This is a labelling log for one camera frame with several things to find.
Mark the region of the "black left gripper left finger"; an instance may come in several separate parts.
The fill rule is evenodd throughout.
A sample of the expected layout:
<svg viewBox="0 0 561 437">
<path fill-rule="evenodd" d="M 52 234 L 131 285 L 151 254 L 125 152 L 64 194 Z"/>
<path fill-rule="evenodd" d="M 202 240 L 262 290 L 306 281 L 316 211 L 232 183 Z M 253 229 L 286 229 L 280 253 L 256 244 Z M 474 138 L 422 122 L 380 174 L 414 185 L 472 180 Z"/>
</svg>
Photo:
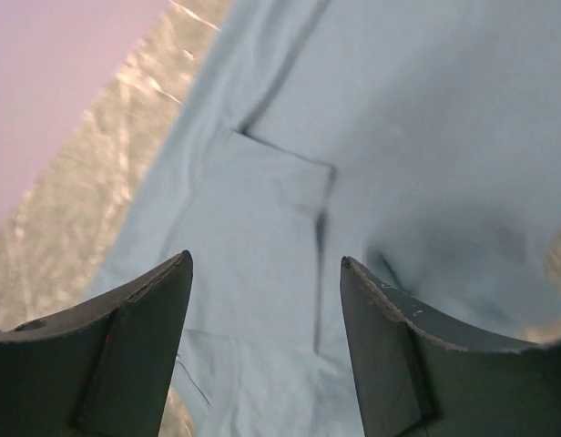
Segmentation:
<svg viewBox="0 0 561 437">
<path fill-rule="evenodd" d="M 0 436 L 155 436 L 189 304 L 182 252 L 70 309 L 0 330 Z"/>
</svg>

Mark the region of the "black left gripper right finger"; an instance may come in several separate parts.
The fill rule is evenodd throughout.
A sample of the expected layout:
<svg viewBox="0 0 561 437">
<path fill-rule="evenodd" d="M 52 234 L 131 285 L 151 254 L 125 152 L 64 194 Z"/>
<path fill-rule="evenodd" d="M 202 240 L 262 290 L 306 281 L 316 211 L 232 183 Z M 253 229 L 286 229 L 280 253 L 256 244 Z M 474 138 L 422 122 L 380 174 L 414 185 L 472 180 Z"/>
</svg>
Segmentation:
<svg viewBox="0 0 561 437">
<path fill-rule="evenodd" d="M 340 293 L 368 436 L 561 436 L 561 340 L 476 328 L 344 258 Z"/>
</svg>

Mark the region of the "grey blue t shirt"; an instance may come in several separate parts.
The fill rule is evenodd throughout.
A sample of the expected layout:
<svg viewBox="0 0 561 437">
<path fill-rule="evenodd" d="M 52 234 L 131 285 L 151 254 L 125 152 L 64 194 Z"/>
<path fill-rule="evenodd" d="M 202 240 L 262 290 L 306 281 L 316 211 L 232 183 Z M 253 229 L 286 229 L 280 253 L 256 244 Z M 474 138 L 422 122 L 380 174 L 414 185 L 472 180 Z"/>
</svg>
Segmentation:
<svg viewBox="0 0 561 437">
<path fill-rule="evenodd" d="M 91 283 L 182 250 L 200 436 L 359 436 L 340 264 L 511 336 L 561 321 L 561 1 L 238 1 Z"/>
</svg>

